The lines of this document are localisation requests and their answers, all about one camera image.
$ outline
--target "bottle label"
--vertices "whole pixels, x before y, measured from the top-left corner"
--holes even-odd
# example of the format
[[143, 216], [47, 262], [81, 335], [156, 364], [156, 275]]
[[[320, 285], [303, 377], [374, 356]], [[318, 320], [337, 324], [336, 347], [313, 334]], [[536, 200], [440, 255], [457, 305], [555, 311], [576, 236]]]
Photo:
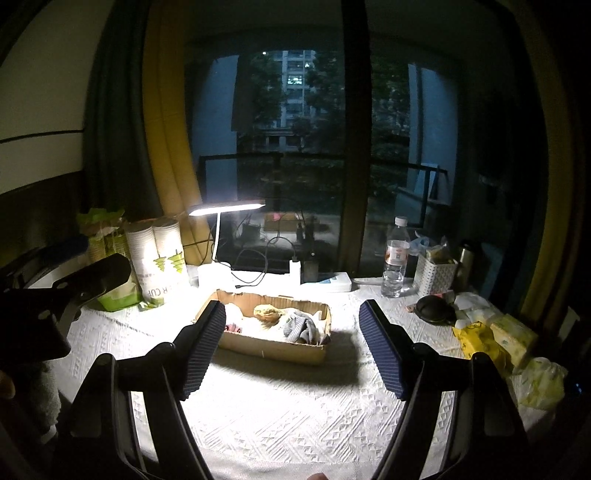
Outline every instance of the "bottle label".
[[402, 245], [388, 245], [386, 247], [386, 256], [384, 260], [388, 265], [397, 265], [402, 267], [403, 265], [406, 265], [407, 257], [408, 248], [403, 248]]

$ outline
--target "yellow curtain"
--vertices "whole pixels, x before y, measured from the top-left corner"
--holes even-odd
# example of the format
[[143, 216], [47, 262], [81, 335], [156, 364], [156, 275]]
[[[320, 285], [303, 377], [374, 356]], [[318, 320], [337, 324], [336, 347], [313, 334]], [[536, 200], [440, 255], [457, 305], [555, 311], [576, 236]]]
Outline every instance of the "yellow curtain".
[[154, 0], [148, 16], [142, 72], [144, 124], [156, 190], [165, 215], [180, 221], [185, 260], [211, 260], [205, 218], [185, 212], [202, 202], [193, 170], [184, 103], [184, 1]]
[[540, 94], [548, 141], [548, 200], [538, 262], [521, 307], [523, 318], [555, 333], [579, 250], [585, 199], [584, 161], [576, 151], [576, 115], [550, 43], [525, 0], [499, 0], [515, 16]]

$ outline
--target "thermos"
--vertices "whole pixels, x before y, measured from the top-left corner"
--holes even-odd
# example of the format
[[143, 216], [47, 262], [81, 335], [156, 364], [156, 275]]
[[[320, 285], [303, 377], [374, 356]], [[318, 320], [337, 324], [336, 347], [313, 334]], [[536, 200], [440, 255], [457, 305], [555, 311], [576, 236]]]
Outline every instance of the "thermos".
[[470, 272], [474, 264], [474, 256], [477, 250], [473, 242], [464, 240], [461, 243], [460, 265], [457, 269], [456, 284], [454, 290], [465, 291], [470, 281]]

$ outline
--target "white table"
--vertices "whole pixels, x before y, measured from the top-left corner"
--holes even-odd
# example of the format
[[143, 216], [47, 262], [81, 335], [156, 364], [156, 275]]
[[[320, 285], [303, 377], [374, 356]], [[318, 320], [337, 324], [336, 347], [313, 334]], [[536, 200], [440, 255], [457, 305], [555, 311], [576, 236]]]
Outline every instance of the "white table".
[[[241, 273], [248, 278], [254, 273]], [[240, 291], [291, 294], [281, 275], [268, 274], [260, 286]], [[54, 362], [62, 393], [70, 401], [95, 358], [104, 352], [123, 359], [172, 341], [191, 322], [212, 289], [190, 288], [183, 301], [140, 312], [84, 309], [72, 324], [71, 353]], [[404, 306], [417, 296], [386, 299], [377, 286], [350, 293], [306, 290], [332, 313], [332, 342], [326, 362], [307, 367], [243, 356], [218, 349], [201, 389], [183, 403], [196, 442], [216, 479], [301, 478], [324, 472], [331, 480], [368, 479], [387, 447], [402, 411], [379, 377], [358, 328], [359, 306], [375, 299], [388, 318], [402, 325], [414, 342], [437, 352], [462, 356], [448, 327], [418, 320]], [[453, 394], [444, 393], [437, 428], [423, 476], [435, 473], [443, 456]], [[143, 397], [133, 393], [140, 446], [155, 458]]]

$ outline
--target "water bottle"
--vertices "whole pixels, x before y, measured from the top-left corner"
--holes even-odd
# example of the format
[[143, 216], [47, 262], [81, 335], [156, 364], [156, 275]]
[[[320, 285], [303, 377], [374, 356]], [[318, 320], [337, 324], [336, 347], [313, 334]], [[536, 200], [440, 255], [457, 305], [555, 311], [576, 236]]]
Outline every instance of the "water bottle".
[[382, 295], [391, 299], [400, 296], [410, 247], [407, 218], [396, 217], [394, 223], [394, 228], [388, 232], [382, 275]]

